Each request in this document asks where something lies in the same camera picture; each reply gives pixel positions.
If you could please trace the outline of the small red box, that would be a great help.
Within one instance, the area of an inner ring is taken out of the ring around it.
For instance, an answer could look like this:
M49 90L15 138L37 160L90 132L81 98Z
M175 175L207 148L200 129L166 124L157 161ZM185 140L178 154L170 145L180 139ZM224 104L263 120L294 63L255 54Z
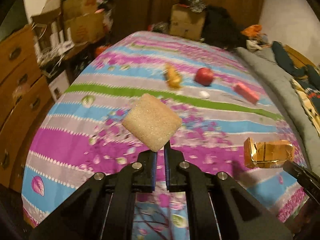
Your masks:
M253 90L251 90L243 83L236 83L233 87L233 90L254 105L256 105L260 99L258 94L256 94Z

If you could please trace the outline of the wooden drawer cabinet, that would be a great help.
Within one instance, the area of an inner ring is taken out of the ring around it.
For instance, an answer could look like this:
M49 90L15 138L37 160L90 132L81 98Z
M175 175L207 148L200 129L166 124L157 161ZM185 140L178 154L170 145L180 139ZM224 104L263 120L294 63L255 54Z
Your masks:
M36 59L30 25L1 42L1 184L20 192L35 124L52 96Z

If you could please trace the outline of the gold foil wrapper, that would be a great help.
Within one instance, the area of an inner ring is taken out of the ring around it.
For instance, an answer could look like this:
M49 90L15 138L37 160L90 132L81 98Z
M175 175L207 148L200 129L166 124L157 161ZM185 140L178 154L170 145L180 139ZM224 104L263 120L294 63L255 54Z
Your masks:
M285 161L293 161L294 145L287 140L254 142L247 138L244 142L244 163L247 168L280 168Z

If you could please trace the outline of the wooden headboard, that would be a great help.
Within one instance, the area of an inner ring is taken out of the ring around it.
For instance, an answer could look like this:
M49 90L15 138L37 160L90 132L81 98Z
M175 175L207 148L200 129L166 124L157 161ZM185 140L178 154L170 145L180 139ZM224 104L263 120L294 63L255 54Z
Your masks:
M293 48L291 48L287 44L284 46L284 49L286 50L289 57L293 61L293 64L297 68L303 68L306 65L310 65L313 68L317 69L317 66L314 63L312 63L308 58L306 58L304 55L302 55L298 51L294 50Z

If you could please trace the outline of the black clothes pile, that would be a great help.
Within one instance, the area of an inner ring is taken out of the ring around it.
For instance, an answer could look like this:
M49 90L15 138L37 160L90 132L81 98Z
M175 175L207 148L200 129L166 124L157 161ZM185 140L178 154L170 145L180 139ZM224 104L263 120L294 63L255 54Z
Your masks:
M202 28L204 42L225 50L238 47L246 48L247 37L223 7L209 5L206 7L206 17Z

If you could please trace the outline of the orange cloth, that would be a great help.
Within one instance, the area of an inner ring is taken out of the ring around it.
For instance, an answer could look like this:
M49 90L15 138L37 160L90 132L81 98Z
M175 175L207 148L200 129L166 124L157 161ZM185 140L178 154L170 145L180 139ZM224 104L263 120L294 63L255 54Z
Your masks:
M247 36L248 38L254 38L260 34L262 30L262 25L254 24L247 28L245 28L243 31L241 31L242 35Z

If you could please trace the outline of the tan sponge block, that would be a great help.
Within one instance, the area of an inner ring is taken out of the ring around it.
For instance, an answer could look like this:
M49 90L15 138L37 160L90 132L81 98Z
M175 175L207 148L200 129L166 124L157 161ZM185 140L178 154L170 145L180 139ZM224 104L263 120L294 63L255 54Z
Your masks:
M182 119L150 94L143 94L122 125L153 152L159 151L182 125Z

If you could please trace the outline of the cardboard boxes with clutter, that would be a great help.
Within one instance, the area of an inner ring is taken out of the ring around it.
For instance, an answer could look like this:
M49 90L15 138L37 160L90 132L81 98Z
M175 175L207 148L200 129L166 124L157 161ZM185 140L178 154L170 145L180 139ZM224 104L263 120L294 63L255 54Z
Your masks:
M111 32L114 0L23 0L40 50L65 51Z

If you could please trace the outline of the yellow crumpled wrapper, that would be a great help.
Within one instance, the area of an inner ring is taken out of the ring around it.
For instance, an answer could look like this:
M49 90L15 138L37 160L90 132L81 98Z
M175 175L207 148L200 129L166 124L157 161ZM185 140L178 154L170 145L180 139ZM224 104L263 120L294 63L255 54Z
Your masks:
M177 69L174 66L168 63L165 64L164 77L169 88L181 88L182 76L178 73Z

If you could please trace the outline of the cardboard box by wardrobe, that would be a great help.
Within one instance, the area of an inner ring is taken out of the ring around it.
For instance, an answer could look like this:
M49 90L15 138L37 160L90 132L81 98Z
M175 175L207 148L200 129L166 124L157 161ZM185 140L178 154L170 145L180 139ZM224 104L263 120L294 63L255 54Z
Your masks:
M193 12L189 7L175 4L171 8L169 34L193 41L201 39L206 13Z

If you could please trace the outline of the floral purple bed sheet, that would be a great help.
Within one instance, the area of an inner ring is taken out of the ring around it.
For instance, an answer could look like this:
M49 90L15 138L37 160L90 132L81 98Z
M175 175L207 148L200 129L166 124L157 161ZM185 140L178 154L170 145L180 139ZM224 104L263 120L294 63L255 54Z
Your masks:
M182 76L180 89L168 87L165 64ZM210 68L210 86L194 81ZM237 94L243 83L256 105ZM200 91L210 98L203 99ZM293 162L305 165L297 138L258 80L230 53L199 42L139 31L100 54L61 95L31 144L23 177L22 201L37 227L93 174L121 171L150 150L122 120L143 94L150 94L181 119L167 143L201 171L226 172L285 225L304 199L296 178L280 168L247 168L244 142L287 140ZM157 152L156 185L136 194L131 239L190 239L184 192L165 181L164 146Z

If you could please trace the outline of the red apple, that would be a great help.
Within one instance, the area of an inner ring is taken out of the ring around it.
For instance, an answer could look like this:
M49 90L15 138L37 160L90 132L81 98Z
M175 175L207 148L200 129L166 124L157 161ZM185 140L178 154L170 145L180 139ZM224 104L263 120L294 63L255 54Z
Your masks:
M197 70L194 81L203 86L210 86L214 80L214 72L210 68L200 68Z

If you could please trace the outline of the grey quilt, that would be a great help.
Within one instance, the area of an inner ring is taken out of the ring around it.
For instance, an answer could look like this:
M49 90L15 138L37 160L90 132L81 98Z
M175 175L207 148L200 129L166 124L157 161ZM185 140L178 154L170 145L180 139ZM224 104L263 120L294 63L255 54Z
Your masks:
M245 48L236 48L236 53L289 122L300 145L303 146L303 155L308 167L319 174L319 135L291 85L291 75L276 63L263 59Z

